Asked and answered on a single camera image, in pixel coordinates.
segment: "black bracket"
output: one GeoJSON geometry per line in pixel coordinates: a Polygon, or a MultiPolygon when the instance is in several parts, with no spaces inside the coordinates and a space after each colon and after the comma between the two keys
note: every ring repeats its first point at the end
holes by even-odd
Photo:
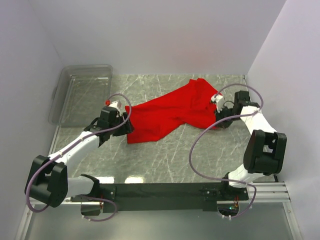
{"type": "MultiPolygon", "coordinates": [[[[96,117],[89,126],[85,127],[84,131],[90,131],[92,133],[106,130],[113,128],[121,123],[124,122],[124,119],[128,117],[128,114],[124,112],[122,114],[122,117],[118,116],[119,112],[116,108],[111,106],[104,106],[101,110],[100,117],[96,117]]],[[[110,136],[113,135],[114,137],[122,136],[126,134],[130,134],[134,131],[134,127],[131,124],[130,120],[122,125],[121,127],[112,130],[107,131],[103,133],[98,133],[97,136],[99,136],[99,147],[106,141],[110,139],[110,136]]]]}
{"type": "MultiPolygon", "coordinates": [[[[257,108],[260,107],[258,103],[252,102],[250,100],[248,91],[237,91],[234,93],[233,108],[227,108],[226,106],[224,106],[220,112],[218,112],[218,110],[215,110],[214,111],[215,121],[217,122],[226,117],[240,115],[242,108],[247,106],[253,106],[257,108]]],[[[225,120],[217,124],[216,127],[226,129],[233,123],[233,121],[236,121],[236,120],[240,120],[240,118],[238,117],[230,120],[225,120]]]]}
{"type": "MultiPolygon", "coordinates": [[[[48,157],[37,156],[31,165],[28,180],[25,185],[24,193],[31,177],[35,172],[49,161],[48,157]]],[[[30,190],[30,197],[53,208],[58,207],[66,198],[68,193],[68,173],[67,166],[63,162],[50,163],[35,178],[30,190]]]]}
{"type": "Polygon", "coordinates": [[[287,136],[279,132],[253,130],[243,156],[243,165],[248,173],[278,174],[283,166],[287,136]]]}
{"type": "MultiPolygon", "coordinates": [[[[217,201],[248,200],[246,188],[230,187],[228,182],[206,183],[112,183],[100,184],[97,198],[115,202],[118,211],[158,211],[202,209],[216,212],[217,201]]],[[[72,197],[72,202],[90,202],[81,196],[72,197]]],[[[103,203],[103,212],[112,213],[114,207],[103,203]]],[[[83,215],[100,213],[100,206],[81,207],[83,215]]]]}

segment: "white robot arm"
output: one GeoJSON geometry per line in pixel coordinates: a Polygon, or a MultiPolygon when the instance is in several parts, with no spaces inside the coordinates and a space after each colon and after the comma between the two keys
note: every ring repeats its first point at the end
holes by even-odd
{"type": "MultiPolygon", "coordinates": [[[[222,95],[212,96],[211,102],[216,104],[215,113],[218,119],[257,112],[255,115],[240,117],[248,128],[251,138],[244,154],[243,164],[228,173],[228,179],[251,183],[262,176],[279,173],[283,164],[287,137],[283,133],[278,133],[268,123],[257,103],[250,102],[249,92],[236,92],[232,109],[224,106],[225,99],[222,95]],[[268,146],[272,152],[264,152],[264,146],[268,146]]],[[[232,121],[227,121],[220,127],[227,128],[231,123],[232,121]]],[[[229,185],[234,188],[245,187],[244,184],[232,181],[229,185]]]]}

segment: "clear plastic tray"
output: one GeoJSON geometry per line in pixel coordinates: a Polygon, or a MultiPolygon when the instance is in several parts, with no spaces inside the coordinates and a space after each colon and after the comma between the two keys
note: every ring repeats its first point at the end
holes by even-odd
{"type": "Polygon", "coordinates": [[[86,127],[100,115],[110,96],[110,65],[65,67],[60,75],[49,122],[61,127],[86,127]]]}

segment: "metal frame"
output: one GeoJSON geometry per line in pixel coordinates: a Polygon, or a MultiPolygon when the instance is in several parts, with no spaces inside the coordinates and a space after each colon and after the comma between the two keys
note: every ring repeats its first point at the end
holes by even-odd
{"type": "Polygon", "coordinates": [[[293,236],[293,240],[303,240],[291,202],[284,202],[283,208],[293,236]]]}
{"type": "MultiPolygon", "coordinates": [[[[49,154],[54,151],[56,145],[56,138],[58,135],[60,127],[57,126],[53,140],[50,146],[49,154]]],[[[256,182],[254,185],[257,188],[257,194],[255,198],[255,203],[283,203],[287,221],[294,240],[302,240],[302,235],[299,229],[298,222],[296,220],[291,200],[288,194],[286,184],[284,182],[256,182]]],[[[240,201],[241,203],[248,203],[252,199],[254,194],[254,189],[252,187],[247,187],[249,200],[240,201]]],[[[217,201],[217,204],[232,204],[233,201],[217,201]]],[[[31,199],[31,204],[44,205],[42,202],[35,199],[31,199]]],[[[70,198],[66,198],[61,205],[99,205],[99,202],[71,202],[70,198]]],[[[30,221],[33,212],[29,210],[28,206],[25,206],[20,225],[18,227],[15,240],[24,240],[29,229],[30,221]]]]}

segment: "red towel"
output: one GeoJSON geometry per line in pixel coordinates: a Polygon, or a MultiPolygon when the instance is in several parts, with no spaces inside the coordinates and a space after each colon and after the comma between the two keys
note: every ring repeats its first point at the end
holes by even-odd
{"type": "Polygon", "coordinates": [[[216,105],[210,99],[217,92],[203,78],[190,79],[177,90],[133,106],[134,131],[127,135],[128,144],[158,141],[185,123],[206,129],[216,121],[216,105]]]}

